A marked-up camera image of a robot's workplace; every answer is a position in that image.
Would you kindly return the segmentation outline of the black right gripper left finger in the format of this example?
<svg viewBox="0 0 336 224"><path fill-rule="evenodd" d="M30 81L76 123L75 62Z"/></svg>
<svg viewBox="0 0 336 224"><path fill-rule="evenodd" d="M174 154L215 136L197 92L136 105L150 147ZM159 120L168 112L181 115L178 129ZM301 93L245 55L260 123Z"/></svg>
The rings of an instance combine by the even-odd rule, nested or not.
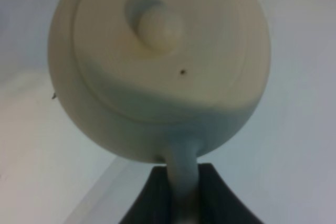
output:
<svg viewBox="0 0 336 224"><path fill-rule="evenodd" d="M155 166L120 223L176 223L176 200L165 166Z"/></svg>

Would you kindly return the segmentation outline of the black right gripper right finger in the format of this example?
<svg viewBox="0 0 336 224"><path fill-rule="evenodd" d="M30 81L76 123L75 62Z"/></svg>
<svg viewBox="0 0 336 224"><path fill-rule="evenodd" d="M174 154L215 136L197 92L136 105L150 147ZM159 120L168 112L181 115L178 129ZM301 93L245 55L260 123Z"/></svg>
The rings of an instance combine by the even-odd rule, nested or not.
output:
<svg viewBox="0 0 336 224"><path fill-rule="evenodd" d="M262 224L210 163L198 164L195 193L197 223Z"/></svg>

